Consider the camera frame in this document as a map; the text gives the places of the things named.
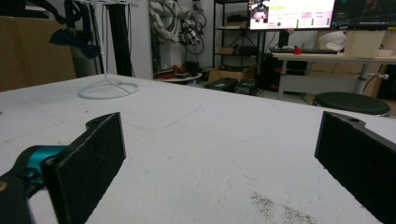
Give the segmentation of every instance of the black stool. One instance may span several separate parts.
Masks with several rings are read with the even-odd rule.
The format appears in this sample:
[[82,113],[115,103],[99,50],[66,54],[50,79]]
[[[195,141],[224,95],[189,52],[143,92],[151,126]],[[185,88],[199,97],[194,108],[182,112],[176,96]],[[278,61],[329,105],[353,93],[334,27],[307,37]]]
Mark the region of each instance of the black stool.
[[387,117],[390,107],[375,98],[350,92],[323,92],[315,96],[313,105]]

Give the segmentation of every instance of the computer screen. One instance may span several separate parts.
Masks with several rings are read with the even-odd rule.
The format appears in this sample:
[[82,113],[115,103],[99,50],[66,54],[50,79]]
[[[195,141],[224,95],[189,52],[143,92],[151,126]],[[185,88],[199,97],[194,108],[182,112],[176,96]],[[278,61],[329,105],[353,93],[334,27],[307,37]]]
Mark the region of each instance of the computer screen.
[[330,28],[333,6],[334,0],[248,0],[248,29]]
[[384,30],[396,26],[396,0],[336,0],[332,27]]

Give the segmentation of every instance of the black box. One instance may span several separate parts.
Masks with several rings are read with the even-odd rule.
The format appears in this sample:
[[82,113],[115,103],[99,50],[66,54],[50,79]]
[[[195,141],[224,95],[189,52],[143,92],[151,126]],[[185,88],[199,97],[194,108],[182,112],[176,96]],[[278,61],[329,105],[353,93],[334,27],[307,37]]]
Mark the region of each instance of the black box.
[[238,82],[238,79],[225,77],[221,78],[217,81],[209,83],[205,86],[206,89],[215,90],[215,91],[229,91],[233,92],[235,88],[235,84]]
[[235,85],[235,93],[244,95],[257,95],[257,80],[242,80]]

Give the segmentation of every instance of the keyboard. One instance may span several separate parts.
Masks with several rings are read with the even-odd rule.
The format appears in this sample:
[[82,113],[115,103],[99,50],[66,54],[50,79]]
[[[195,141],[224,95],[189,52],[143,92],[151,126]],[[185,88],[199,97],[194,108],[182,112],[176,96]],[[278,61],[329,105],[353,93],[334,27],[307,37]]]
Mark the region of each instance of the keyboard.
[[[273,53],[293,53],[294,49],[271,49]],[[338,51],[333,49],[303,49],[302,53],[306,54],[337,54]]]

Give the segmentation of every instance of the desk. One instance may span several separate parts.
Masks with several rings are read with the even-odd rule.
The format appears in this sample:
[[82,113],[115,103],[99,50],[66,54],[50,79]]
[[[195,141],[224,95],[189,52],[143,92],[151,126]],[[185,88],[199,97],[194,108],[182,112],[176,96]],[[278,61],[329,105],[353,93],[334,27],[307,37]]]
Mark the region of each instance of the desk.
[[[396,56],[376,57],[373,59],[351,58],[337,54],[286,54],[274,53],[274,57],[283,61],[282,73],[280,75],[279,90],[277,99],[281,100],[283,91],[296,91],[308,93],[321,93],[326,91],[348,91],[362,94],[367,81],[368,69],[372,63],[396,64]],[[286,75],[286,65],[288,61],[303,61],[309,63],[362,63],[361,73],[356,80],[346,80],[342,78],[310,77]]]
[[[84,77],[0,93],[0,174],[33,145],[68,145],[120,112],[127,158],[88,223],[376,223],[314,157],[324,108],[132,77],[86,100]],[[396,142],[396,120],[341,112]],[[46,191],[36,223],[56,223]]]

